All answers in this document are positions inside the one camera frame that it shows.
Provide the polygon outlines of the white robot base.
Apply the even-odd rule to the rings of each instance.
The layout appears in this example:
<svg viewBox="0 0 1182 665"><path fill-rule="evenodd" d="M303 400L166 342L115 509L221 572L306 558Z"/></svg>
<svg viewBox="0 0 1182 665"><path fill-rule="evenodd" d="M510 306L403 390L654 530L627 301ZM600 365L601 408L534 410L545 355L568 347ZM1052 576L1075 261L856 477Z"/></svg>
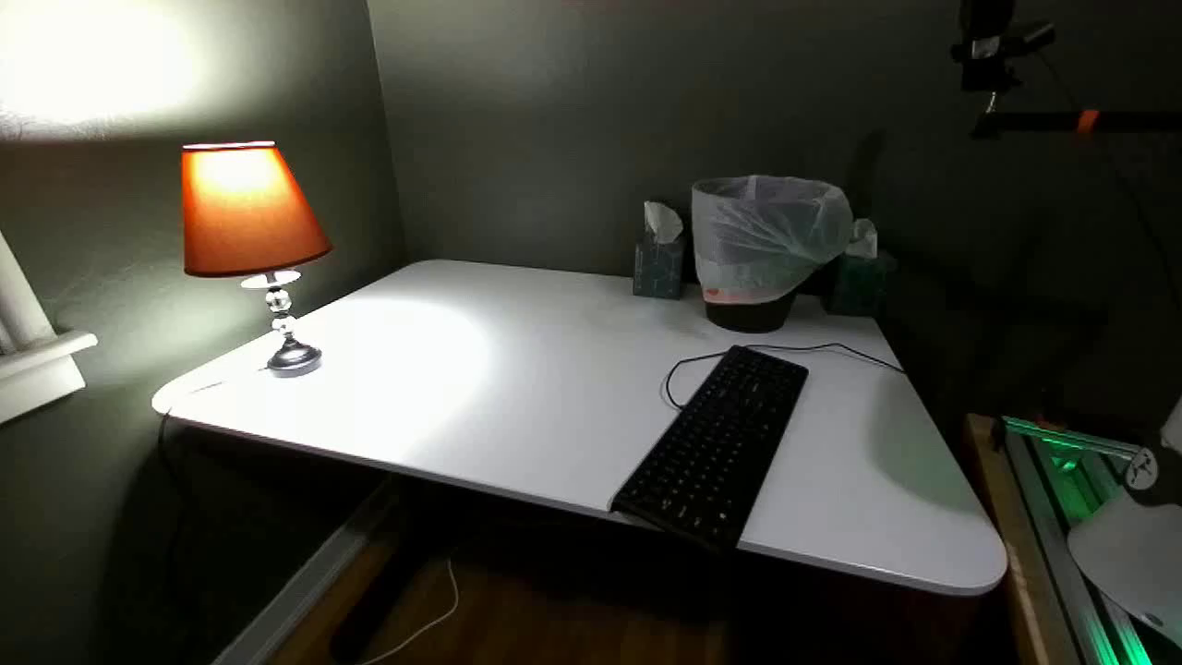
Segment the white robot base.
<svg viewBox="0 0 1182 665"><path fill-rule="evenodd" d="M1182 400L1153 442L1089 441L1121 463L1121 489L1071 536L1084 576L1182 645Z"/></svg>

